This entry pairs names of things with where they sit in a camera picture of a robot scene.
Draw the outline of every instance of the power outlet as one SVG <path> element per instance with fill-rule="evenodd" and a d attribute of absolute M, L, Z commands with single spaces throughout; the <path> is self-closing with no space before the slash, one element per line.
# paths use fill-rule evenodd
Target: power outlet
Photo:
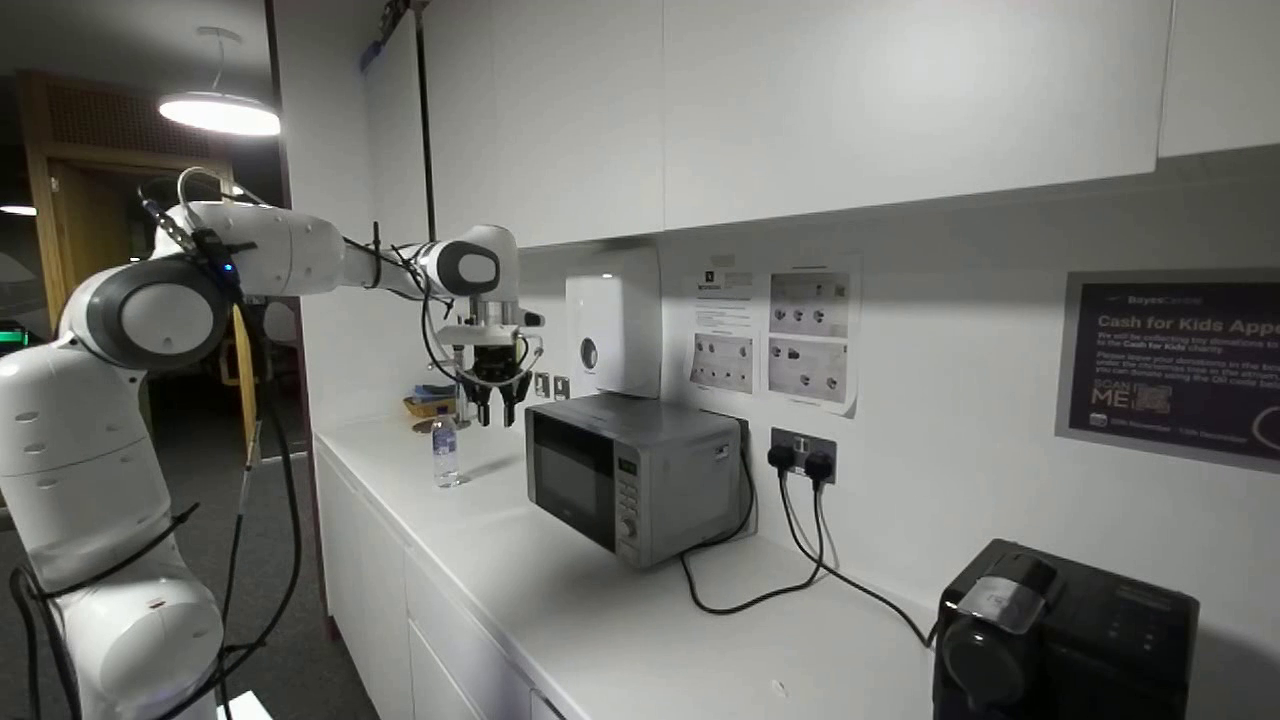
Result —
<path fill-rule="evenodd" d="M 752 339 L 749 338 L 692 338 L 692 386 L 752 392 Z"/>
<path fill-rule="evenodd" d="M 803 455 L 813 455 L 813 451 L 830 455 L 830 482 L 828 485 L 836 485 L 836 439 L 771 428 L 771 450 L 796 450 L 796 468 L 791 471 L 798 471 L 798 477 L 807 477 L 803 471 Z"/>
<path fill-rule="evenodd" d="M 847 338 L 847 273 L 775 273 L 768 333 Z"/>
<path fill-rule="evenodd" d="M 847 344 L 768 339 L 768 388 L 844 406 Z"/>

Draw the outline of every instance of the wall poster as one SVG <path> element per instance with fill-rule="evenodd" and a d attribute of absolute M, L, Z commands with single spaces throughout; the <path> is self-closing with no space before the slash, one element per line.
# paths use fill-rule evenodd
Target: wall poster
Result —
<path fill-rule="evenodd" d="M 1071 276 L 1065 434 L 1280 462 L 1280 273 Z"/>

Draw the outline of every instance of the black coffee machine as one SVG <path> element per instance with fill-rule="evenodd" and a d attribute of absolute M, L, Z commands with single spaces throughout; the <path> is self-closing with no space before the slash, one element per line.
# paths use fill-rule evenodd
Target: black coffee machine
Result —
<path fill-rule="evenodd" d="M 1200 605 L 990 542 L 941 598 L 936 720 L 1179 720 Z"/>

